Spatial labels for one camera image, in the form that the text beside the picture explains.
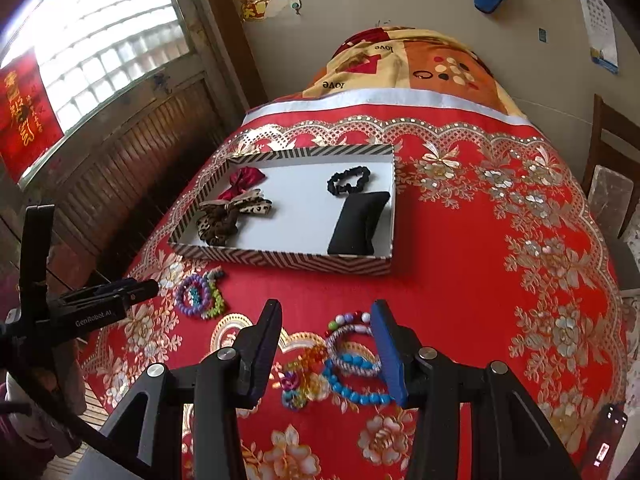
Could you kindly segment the black velvet jewelry pillow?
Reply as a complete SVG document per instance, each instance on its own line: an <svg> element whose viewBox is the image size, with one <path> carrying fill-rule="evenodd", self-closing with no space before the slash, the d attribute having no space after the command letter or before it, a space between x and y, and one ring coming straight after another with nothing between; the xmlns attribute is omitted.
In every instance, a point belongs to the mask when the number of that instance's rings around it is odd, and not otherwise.
<svg viewBox="0 0 640 480"><path fill-rule="evenodd" d="M373 237L390 193L370 192L349 195L329 242L329 255L372 256Z"/></svg>

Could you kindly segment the leopard print bow scrunchie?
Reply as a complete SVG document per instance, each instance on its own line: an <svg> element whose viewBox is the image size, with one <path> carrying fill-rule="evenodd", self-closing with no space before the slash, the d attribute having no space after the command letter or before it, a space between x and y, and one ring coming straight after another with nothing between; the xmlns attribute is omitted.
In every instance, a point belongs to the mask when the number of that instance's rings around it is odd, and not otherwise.
<svg viewBox="0 0 640 480"><path fill-rule="evenodd" d="M267 200L259 188L252 188L231 200L204 200L198 210L201 217L196 220L198 237L209 246L224 246L239 232L241 216L269 214L272 201Z"/></svg>

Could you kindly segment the red satin bow clip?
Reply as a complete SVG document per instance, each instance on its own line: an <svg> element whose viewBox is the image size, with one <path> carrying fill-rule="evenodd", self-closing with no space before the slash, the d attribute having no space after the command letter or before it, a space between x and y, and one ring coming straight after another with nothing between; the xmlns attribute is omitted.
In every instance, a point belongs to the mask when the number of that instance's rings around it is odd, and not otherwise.
<svg viewBox="0 0 640 480"><path fill-rule="evenodd" d="M220 200L233 200L265 180L266 175L255 167L242 167L230 176L229 186L218 195Z"/></svg>

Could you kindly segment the black fabric scrunchie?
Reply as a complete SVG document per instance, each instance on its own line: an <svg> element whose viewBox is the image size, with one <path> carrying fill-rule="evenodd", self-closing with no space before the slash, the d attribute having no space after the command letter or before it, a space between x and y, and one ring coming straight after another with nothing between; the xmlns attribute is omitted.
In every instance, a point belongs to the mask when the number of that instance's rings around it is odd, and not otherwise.
<svg viewBox="0 0 640 480"><path fill-rule="evenodd" d="M371 170L366 166L356 166L332 174L326 181L326 189L333 196L361 193L370 181Z"/></svg>

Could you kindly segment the striped white shallow box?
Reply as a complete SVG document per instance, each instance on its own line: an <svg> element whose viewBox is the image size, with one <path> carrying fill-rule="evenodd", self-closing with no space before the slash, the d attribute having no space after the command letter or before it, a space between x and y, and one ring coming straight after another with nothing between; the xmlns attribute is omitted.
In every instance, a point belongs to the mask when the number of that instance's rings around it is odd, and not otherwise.
<svg viewBox="0 0 640 480"><path fill-rule="evenodd" d="M371 170L368 192L387 192L372 236L370 256L330 255L328 247L343 209L344 198L331 195L326 181L336 172L356 166ZM239 233L224 246L210 246L198 236L200 206L228 188L230 177L243 167L266 175L259 188L272 209L262 218L241 219ZM224 158L198 184L188 206L168 238L168 245L191 259L277 266L278 268L356 275L390 273L395 223L395 154L388 144L293 148Z"/></svg>

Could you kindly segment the wooden slatted radiator cover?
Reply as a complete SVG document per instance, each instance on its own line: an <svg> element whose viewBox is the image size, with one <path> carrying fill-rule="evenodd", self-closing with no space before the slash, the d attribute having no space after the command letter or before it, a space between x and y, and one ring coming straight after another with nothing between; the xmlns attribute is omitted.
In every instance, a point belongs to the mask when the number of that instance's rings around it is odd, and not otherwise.
<svg viewBox="0 0 640 480"><path fill-rule="evenodd" d="M74 162L55 158L27 196L55 206L48 269L71 288L123 276L227 135L202 80L98 131Z"/></svg>

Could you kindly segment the red window paper decoration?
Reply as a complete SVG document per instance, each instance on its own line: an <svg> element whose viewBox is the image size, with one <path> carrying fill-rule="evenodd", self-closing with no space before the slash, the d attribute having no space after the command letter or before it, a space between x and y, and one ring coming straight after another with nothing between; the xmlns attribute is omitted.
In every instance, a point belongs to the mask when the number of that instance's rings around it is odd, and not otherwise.
<svg viewBox="0 0 640 480"><path fill-rule="evenodd" d="M63 137L34 50L1 70L1 160L14 183Z"/></svg>

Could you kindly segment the red black bottle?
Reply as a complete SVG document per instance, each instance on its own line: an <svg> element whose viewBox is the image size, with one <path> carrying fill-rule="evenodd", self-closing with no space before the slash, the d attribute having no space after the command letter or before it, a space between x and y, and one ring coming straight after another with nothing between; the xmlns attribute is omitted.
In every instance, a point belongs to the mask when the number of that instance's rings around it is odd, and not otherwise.
<svg viewBox="0 0 640 480"><path fill-rule="evenodd" d="M587 441L579 471L582 480L606 480L628 417L620 404L605 404Z"/></svg>

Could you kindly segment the orange cream love blanket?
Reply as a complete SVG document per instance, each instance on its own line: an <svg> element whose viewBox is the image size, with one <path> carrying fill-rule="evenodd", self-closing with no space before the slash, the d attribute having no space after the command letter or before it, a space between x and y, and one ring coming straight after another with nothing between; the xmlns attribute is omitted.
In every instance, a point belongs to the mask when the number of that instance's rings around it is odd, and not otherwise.
<svg viewBox="0 0 640 480"><path fill-rule="evenodd" d="M375 88L434 91L524 115L471 48L434 30L402 26L375 27L346 39L299 95L317 99Z"/></svg>

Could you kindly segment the brown wooden chair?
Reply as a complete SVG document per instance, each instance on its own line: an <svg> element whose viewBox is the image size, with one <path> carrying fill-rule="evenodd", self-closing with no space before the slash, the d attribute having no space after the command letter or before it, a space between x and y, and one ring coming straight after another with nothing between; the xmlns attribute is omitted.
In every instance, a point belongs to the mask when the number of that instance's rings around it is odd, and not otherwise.
<svg viewBox="0 0 640 480"><path fill-rule="evenodd" d="M598 94L582 190L602 233L621 238L639 205L639 126Z"/></svg>

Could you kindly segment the white wall eye chart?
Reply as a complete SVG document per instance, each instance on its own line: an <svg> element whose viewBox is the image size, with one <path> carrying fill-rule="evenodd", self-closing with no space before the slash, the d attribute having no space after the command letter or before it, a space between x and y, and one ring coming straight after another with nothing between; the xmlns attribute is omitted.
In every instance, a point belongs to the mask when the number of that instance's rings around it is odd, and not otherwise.
<svg viewBox="0 0 640 480"><path fill-rule="evenodd" d="M598 64L617 75L618 55L613 15L604 0L579 0L589 41L589 55Z"/></svg>

